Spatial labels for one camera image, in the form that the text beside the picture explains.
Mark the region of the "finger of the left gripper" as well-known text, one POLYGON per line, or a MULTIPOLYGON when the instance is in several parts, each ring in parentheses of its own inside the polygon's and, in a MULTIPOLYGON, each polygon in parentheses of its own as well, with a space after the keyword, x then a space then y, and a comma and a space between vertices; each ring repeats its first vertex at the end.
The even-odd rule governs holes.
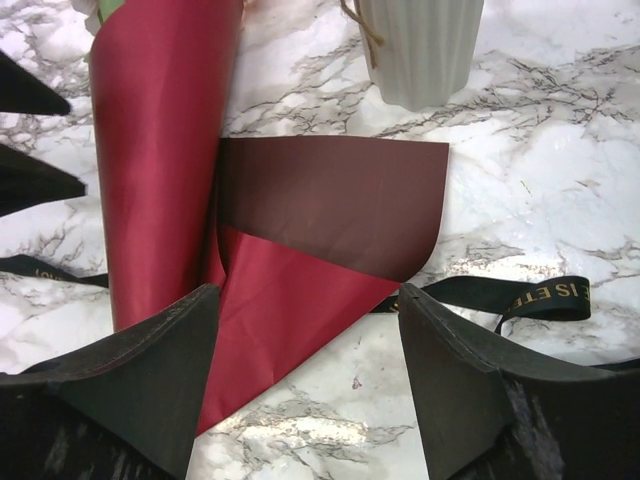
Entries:
POLYGON ((6 113, 67 115, 70 104, 4 52, 0 66, 0 109, 6 113))
POLYGON ((86 185, 75 176, 23 152, 1 146, 2 216, 85 194, 86 185))

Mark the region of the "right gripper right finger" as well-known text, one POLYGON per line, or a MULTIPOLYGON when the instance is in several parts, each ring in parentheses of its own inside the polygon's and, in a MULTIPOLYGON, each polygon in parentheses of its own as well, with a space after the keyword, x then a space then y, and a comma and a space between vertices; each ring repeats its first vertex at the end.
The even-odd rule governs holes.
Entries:
POLYGON ((417 287, 399 328, 432 479, 635 479, 639 363, 584 366, 514 343, 417 287))

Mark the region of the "pale pink flower stem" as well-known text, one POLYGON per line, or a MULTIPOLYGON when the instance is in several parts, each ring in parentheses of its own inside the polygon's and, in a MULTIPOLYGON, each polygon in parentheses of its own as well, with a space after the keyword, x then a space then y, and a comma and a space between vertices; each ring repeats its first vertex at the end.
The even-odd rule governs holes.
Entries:
POLYGON ((71 0, 74 10, 86 16, 85 27, 95 36, 107 18, 120 6, 124 0, 71 0))

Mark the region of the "black ribbon gold lettering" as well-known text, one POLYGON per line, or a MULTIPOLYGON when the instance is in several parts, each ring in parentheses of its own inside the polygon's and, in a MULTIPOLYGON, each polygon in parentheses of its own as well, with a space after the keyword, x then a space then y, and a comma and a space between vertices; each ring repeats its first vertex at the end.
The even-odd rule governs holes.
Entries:
MULTIPOLYGON (((3 258, 1 270, 24 277, 109 286, 105 274, 77 277, 23 254, 3 258)), ((499 315, 495 327, 498 334, 506 321, 516 317, 562 322, 591 317, 590 282, 581 276, 561 276, 539 283, 456 276, 426 285, 422 291, 447 305, 499 315)))

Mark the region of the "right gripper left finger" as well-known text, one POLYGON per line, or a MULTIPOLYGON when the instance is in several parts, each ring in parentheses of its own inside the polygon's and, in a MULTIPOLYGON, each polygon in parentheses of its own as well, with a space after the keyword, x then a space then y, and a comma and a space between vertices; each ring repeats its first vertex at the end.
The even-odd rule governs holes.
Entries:
POLYGON ((207 284, 134 326, 2 374, 2 478, 185 478, 217 314, 207 284))

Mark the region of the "dark red wrapping paper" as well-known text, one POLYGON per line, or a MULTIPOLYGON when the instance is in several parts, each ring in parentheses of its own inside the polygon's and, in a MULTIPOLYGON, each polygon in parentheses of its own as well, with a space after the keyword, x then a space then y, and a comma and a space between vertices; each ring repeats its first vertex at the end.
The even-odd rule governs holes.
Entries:
POLYGON ((90 52, 115 325, 220 289, 201 430, 424 266, 449 156, 444 143, 223 138, 242 13, 239 1, 127 1, 90 52))

